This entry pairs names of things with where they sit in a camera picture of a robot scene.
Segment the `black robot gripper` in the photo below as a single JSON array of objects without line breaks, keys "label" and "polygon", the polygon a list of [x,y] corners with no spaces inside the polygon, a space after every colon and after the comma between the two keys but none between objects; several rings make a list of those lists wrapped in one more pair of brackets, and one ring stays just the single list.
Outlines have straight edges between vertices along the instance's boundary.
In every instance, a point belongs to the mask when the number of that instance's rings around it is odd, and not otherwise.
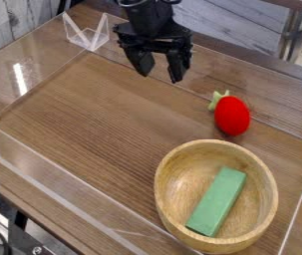
[{"label": "black robot gripper", "polygon": [[189,68],[191,31],[173,21],[172,7],[181,0],[115,0],[128,21],[113,32],[127,58],[141,76],[153,67],[151,53],[165,54],[167,72],[175,84]]}]

